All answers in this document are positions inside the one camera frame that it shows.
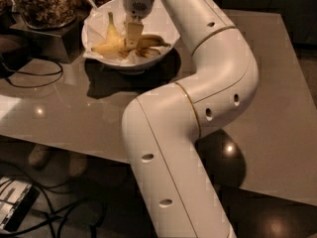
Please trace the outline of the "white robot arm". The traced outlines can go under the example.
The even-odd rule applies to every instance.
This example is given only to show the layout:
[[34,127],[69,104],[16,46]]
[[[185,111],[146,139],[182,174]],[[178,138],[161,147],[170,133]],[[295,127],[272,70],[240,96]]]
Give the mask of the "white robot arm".
[[[196,71],[135,98],[122,119],[135,179],[159,238],[237,238],[195,142],[237,119],[259,83],[244,36],[213,0],[160,0]],[[153,0],[124,0],[145,17]]]

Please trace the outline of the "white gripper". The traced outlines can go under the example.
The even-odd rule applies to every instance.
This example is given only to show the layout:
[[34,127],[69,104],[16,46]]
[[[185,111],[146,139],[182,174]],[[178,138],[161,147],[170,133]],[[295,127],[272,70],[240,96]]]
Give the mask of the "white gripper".
[[[123,0],[123,6],[126,14],[131,18],[143,20],[151,14],[154,2],[155,0]],[[127,21],[125,28],[126,47],[132,50],[139,42],[144,25],[142,22]]]

